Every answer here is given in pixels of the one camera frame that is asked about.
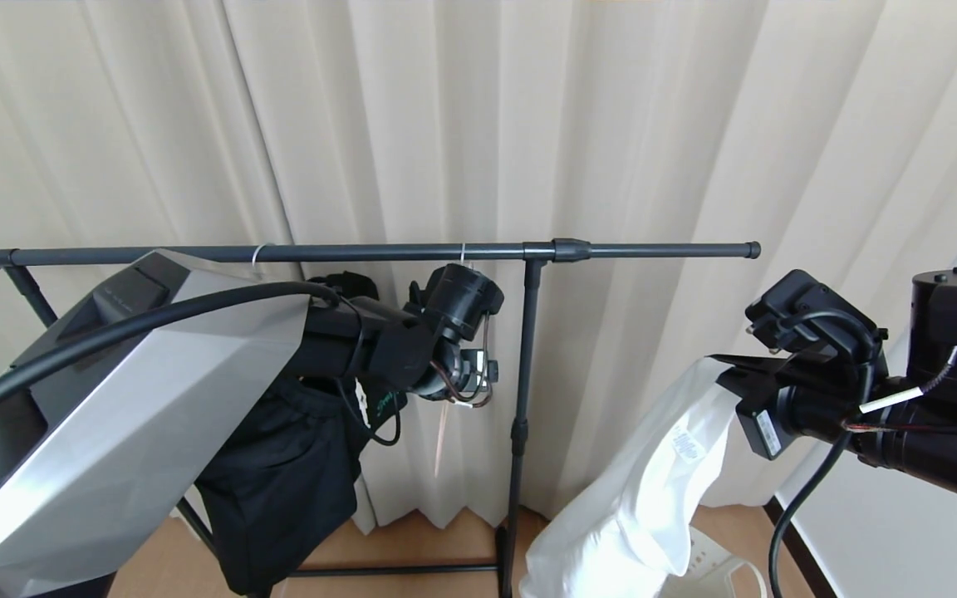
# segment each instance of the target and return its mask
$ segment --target baseboard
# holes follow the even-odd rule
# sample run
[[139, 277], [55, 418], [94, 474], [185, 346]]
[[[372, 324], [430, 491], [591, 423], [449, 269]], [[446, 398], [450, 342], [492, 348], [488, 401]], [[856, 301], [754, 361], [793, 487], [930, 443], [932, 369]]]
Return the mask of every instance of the baseboard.
[[[782, 504], [776, 498], [770, 499], [763, 510], [767, 512], [767, 516], [774, 523], [778, 522], [778, 518], [783, 513]], [[804, 575], [807, 585], [812, 588], [814, 598], [838, 598], [837, 593], [832, 589], [832, 584], [829, 583], [824, 572], [822, 572], [822, 568], [814, 560], [814, 555], [807, 547], [807, 542], [804, 541], [800, 532], [797, 531], [797, 527], [792, 523], [789, 523], [785, 532], [785, 547], [789, 549], [790, 554], [793, 554], [793, 560], [800, 567], [800, 572]]]

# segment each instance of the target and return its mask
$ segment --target garment care label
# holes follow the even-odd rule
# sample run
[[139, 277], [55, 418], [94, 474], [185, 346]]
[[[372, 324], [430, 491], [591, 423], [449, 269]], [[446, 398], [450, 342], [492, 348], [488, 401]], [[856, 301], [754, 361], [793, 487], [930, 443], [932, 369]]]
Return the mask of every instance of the garment care label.
[[364, 418], [364, 425], [371, 428], [368, 421], [368, 395], [364, 393], [364, 386], [361, 386], [360, 380], [357, 380], [353, 391], [356, 393], [356, 403], [361, 406], [361, 417]]
[[767, 445], [770, 457], [777, 457], [778, 453], [782, 452], [782, 440], [778, 439], [778, 432], [774, 431], [774, 423], [770, 420], [770, 414], [766, 411], [760, 412], [755, 420], [759, 423], [759, 433], [763, 435], [763, 444]]
[[707, 457], [707, 450], [684, 425], [675, 424], [671, 428], [671, 445], [686, 463], [695, 463]]

